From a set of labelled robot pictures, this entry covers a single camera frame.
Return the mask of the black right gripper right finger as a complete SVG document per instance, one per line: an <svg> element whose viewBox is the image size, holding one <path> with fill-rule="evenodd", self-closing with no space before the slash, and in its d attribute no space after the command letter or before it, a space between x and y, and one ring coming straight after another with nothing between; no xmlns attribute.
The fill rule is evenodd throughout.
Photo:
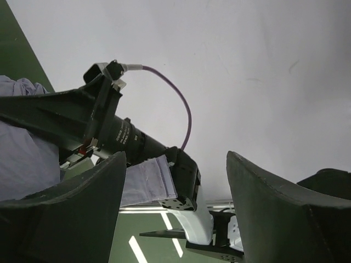
<svg viewBox="0 0 351 263"><path fill-rule="evenodd" d="M350 262L350 172L293 183L230 151L227 176L246 262Z"/></svg>

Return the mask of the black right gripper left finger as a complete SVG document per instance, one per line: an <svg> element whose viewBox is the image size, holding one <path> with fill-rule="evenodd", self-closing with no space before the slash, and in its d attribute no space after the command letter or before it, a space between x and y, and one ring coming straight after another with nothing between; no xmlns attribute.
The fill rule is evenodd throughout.
<svg viewBox="0 0 351 263"><path fill-rule="evenodd" d="M126 155L21 200L1 202L1 262L108 262Z"/></svg>

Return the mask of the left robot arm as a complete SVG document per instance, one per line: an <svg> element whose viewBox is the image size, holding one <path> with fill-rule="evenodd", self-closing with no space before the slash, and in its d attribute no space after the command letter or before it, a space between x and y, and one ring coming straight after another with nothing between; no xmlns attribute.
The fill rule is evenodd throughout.
<svg viewBox="0 0 351 263"><path fill-rule="evenodd" d="M216 234L221 248L242 254L235 215L200 203L196 163L116 117L120 97L118 81L101 74L62 93L1 77L1 253L23 244L58 253L74 239L86 247L92 239L83 230L97 218L104 250L124 205L122 191L137 191L126 172L135 170L151 185L146 172L156 168L177 194L166 191L158 200L178 218L187 242L207 250Z"/></svg>

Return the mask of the lavender folding umbrella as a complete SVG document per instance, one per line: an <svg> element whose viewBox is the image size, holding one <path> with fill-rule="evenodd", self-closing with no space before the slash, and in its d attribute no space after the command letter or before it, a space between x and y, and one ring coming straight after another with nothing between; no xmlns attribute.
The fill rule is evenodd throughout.
<svg viewBox="0 0 351 263"><path fill-rule="evenodd" d="M39 83L1 76L1 97L43 94L51 93ZM1 120L1 200L22 199L59 184L63 164L72 166L91 155L107 159L116 152L124 152L127 162L121 206L178 197L166 147L114 115L101 148L74 151Z"/></svg>

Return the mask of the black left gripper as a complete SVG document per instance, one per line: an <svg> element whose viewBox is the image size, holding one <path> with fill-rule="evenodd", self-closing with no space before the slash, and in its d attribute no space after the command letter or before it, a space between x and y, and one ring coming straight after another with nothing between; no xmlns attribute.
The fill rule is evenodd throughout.
<svg viewBox="0 0 351 263"><path fill-rule="evenodd" d="M121 88L99 74L78 89L1 97L1 120L25 128L60 148L101 148L112 126Z"/></svg>

